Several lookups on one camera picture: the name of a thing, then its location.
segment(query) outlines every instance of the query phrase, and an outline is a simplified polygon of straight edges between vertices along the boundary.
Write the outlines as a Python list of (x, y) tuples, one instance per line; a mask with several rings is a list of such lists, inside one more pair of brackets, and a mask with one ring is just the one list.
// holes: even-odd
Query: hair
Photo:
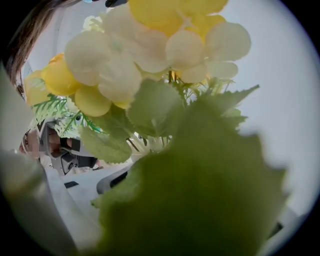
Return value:
[(40, 0), (36, 7), (26, 17), (15, 37), (11, 40), (3, 62), (12, 84), (23, 96), (21, 69), (42, 31), (51, 21), (58, 8), (74, 5), (81, 0)]

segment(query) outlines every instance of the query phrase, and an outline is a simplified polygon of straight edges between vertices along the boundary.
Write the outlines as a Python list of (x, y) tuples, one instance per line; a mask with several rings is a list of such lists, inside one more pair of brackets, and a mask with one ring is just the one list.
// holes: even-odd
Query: flower bouquet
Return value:
[(102, 252), (247, 256), (270, 234), (284, 171), (237, 133), (259, 86), (228, 91), (251, 38), (217, 14), (227, 2), (129, 0), (26, 79), (36, 124), (61, 119), (60, 137), (107, 163), (140, 159), (98, 201)]

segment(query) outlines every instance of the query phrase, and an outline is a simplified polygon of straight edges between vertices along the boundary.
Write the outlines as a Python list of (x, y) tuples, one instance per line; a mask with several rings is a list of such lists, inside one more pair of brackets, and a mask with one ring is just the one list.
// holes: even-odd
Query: brown hair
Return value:
[(74, 5), (81, 0), (40, 0), (39, 4), (26, 17), (4, 55), (4, 65), (11, 82), (23, 95), (23, 86), (17, 84), (17, 77), (22, 82), (21, 69), (41, 32), (51, 21), (57, 8)]

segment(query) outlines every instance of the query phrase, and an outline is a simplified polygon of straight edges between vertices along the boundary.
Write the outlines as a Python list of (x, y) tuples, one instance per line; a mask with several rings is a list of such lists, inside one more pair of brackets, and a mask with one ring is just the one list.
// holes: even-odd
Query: white wall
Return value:
[[(81, 2), (57, 12), (30, 55), (31, 69), (44, 68), (63, 52), (85, 17), (104, 12), (104, 4)], [(268, 163), (288, 167), (287, 185), (293, 189), (288, 205), (304, 214), (320, 185), (319, 60), (301, 26), (277, 0), (229, 0), (222, 15), (242, 24), (253, 43), (237, 62), (237, 84), (230, 89), (261, 85), (240, 107), (249, 117), (241, 130), (258, 131)]]

